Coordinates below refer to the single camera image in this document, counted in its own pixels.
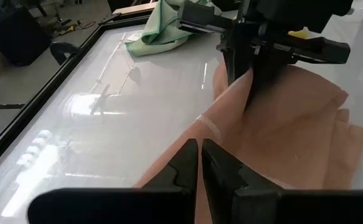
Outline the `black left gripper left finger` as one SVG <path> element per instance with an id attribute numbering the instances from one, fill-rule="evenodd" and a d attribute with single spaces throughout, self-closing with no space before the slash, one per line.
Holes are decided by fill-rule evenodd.
<path id="1" fill-rule="evenodd" d="M 195 139 L 188 139 L 171 160 L 144 188 L 182 187 L 195 190 L 197 187 L 198 145 Z"/>

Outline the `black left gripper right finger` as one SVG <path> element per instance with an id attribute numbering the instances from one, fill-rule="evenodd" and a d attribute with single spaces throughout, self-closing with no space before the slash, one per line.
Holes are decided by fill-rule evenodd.
<path id="1" fill-rule="evenodd" d="M 213 140 L 202 145 L 202 171 L 213 223 L 275 223 L 281 187 Z"/>

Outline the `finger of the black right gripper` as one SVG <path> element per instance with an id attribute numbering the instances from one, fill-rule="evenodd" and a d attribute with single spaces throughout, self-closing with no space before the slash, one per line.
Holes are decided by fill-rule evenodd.
<path id="1" fill-rule="evenodd" d="M 251 67 L 252 51 L 225 51 L 223 53 L 227 70 L 227 83 L 231 85 Z"/>
<path id="2" fill-rule="evenodd" d="M 253 61 L 253 81 L 245 105 L 247 109 L 263 89 L 269 87 L 279 76 L 283 62 L 279 58 L 256 58 Z"/>

